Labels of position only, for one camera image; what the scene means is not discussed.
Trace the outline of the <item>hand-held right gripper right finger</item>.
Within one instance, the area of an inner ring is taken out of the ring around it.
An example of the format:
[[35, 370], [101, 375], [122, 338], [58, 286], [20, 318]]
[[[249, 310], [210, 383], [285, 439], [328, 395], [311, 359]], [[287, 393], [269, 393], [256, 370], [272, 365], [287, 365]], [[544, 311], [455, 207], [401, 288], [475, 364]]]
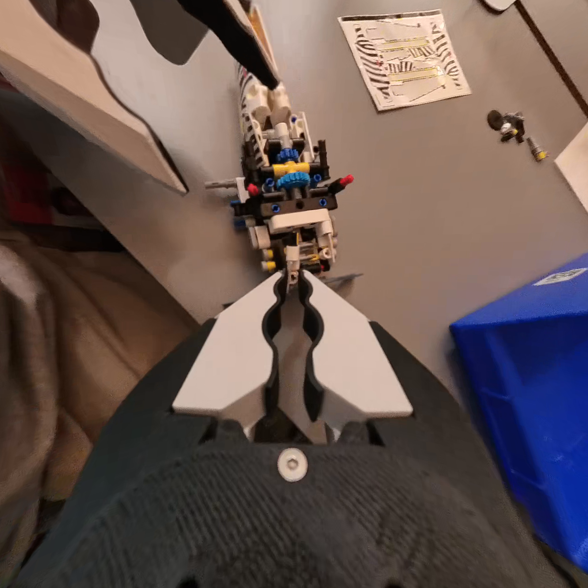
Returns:
[[311, 341], [303, 397], [315, 422], [364, 422], [413, 413], [371, 321], [308, 271], [299, 275]]

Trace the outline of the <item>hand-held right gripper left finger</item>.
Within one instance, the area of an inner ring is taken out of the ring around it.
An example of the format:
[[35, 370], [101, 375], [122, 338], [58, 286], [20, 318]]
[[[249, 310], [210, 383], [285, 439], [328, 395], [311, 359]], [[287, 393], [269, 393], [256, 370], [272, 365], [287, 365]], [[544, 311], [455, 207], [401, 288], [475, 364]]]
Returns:
[[173, 401], [174, 412], [219, 420], [262, 420], [279, 389], [281, 307], [288, 280], [269, 276], [217, 315]]

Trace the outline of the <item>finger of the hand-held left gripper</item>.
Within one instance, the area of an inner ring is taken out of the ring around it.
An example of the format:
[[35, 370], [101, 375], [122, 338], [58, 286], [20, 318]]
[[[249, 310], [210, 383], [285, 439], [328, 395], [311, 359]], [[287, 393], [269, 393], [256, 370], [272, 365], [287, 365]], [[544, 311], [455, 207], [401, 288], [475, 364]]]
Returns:
[[87, 140], [187, 193], [149, 126], [114, 96], [95, 60], [56, 32], [30, 1], [1, 1], [1, 74]]
[[178, 1], [92, 1], [99, 27], [91, 55], [99, 65], [184, 65], [208, 28]]

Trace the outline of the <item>zebra-striped lego helicopter model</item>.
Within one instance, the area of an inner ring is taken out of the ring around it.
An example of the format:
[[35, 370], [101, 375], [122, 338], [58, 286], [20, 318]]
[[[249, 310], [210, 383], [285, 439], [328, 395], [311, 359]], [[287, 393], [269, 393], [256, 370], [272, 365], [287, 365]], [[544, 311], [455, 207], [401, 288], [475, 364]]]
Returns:
[[313, 142], [305, 113], [292, 110], [283, 84], [270, 90], [242, 65], [237, 71], [242, 174], [207, 181], [205, 189], [234, 191], [233, 225], [247, 231], [263, 271], [287, 275], [285, 247], [299, 246], [299, 275], [308, 271], [325, 284], [361, 277], [327, 275], [337, 260], [332, 212], [353, 175], [330, 177], [326, 141]]

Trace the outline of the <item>blue plastic storage bin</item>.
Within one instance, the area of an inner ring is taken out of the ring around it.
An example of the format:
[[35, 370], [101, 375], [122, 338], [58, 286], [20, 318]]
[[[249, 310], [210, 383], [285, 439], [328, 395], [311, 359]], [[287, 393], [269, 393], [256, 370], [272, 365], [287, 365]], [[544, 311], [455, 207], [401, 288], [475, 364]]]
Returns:
[[449, 329], [512, 494], [587, 571], [587, 254]]

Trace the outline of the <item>zebra-print sticker sheet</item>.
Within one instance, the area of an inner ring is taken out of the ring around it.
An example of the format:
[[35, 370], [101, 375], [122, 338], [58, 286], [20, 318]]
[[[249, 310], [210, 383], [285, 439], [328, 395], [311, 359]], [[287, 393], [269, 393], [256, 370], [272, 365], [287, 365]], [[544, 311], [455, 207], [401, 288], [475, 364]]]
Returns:
[[472, 94], [441, 10], [344, 16], [338, 23], [378, 113]]

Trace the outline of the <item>person's grey hoodie torso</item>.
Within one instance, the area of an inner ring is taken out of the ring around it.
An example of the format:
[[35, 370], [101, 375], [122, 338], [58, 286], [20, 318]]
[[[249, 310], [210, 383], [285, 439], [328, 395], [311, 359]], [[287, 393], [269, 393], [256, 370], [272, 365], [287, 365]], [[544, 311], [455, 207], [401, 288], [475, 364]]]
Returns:
[[1, 245], [1, 286], [19, 312], [42, 317], [47, 310], [47, 290], [27, 261]]

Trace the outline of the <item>white printed paper sheet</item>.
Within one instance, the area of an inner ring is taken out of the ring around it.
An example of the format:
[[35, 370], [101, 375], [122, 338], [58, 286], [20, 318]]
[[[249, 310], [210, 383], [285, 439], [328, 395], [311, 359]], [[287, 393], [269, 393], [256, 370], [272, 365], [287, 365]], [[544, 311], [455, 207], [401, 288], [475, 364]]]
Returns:
[[555, 165], [587, 210], [587, 124], [557, 156]]

